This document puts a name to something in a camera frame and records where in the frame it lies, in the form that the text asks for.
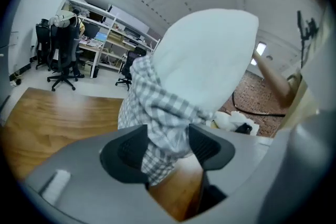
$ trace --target fluorescent light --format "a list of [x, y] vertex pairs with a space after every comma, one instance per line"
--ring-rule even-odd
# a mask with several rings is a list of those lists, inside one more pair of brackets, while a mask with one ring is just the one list
[[266, 44], [259, 42], [258, 47], [257, 47], [257, 53], [262, 55], [265, 49], [266, 49]]
[[[257, 53], [259, 53], [260, 55], [262, 55], [264, 53], [265, 49], [266, 49], [266, 44], [259, 42], [258, 47], [256, 49]], [[257, 62], [256, 62], [255, 59], [252, 59], [251, 65], [254, 65], [254, 66], [257, 65]]]

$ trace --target black cable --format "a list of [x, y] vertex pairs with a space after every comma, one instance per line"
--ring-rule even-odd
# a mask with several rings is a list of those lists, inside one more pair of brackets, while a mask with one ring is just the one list
[[246, 114], [249, 114], [249, 115], [254, 115], [254, 116], [268, 116], [268, 117], [281, 117], [281, 118], [283, 118], [284, 116], [286, 116], [285, 114], [254, 113], [254, 112], [249, 112], [249, 111], [240, 109], [239, 107], [237, 107], [236, 102], [235, 102], [235, 92], [232, 93], [232, 103], [233, 103], [234, 107], [235, 107], [237, 110], [242, 111], [242, 112], [244, 112], [244, 113], [246, 113]]

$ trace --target white floor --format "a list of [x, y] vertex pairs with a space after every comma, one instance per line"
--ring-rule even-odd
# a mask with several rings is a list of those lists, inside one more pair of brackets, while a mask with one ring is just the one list
[[[51, 91], [51, 86], [55, 81], [51, 80], [50, 82], [47, 82], [47, 77], [56, 76], [57, 74], [48, 72], [47, 66], [42, 66], [39, 67], [38, 70], [35, 70], [35, 65], [35, 63], [32, 63], [31, 69], [22, 74], [22, 83], [13, 87], [10, 97], [0, 113], [1, 125], [5, 124], [13, 107], [27, 88], [32, 87]], [[95, 97], [126, 98], [127, 86], [125, 84], [119, 84], [118, 86], [114, 85], [118, 78], [123, 78], [123, 75], [118, 74], [114, 70], [100, 69], [98, 76], [94, 79], [90, 79], [87, 75], [77, 82], [75, 82], [74, 79], [70, 79], [70, 82], [76, 88], [75, 91], [64, 82], [60, 82], [55, 89], [56, 92], [62, 93], [76, 93]]]

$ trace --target white wall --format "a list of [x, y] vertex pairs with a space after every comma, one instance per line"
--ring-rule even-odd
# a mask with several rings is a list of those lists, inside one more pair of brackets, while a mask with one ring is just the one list
[[18, 31], [18, 43], [9, 47], [9, 74], [29, 63], [35, 55], [37, 42], [35, 25], [42, 18], [49, 19], [62, 7], [64, 0], [21, 0], [16, 11], [12, 31]]

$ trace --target plaid shirt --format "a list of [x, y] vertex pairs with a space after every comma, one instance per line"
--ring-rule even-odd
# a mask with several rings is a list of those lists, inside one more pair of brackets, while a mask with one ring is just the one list
[[169, 93], [161, 87], [151, 56], [137, 58], [130, 68], [132, 86], [122, 102], [118, 128], [148, 125], [150, 143], [144, 154], [141, 171], [150, 185], [161, 182], [179, 158], [191, 152], [188, 126], [213, 118], [214, 113], [203, 111]]

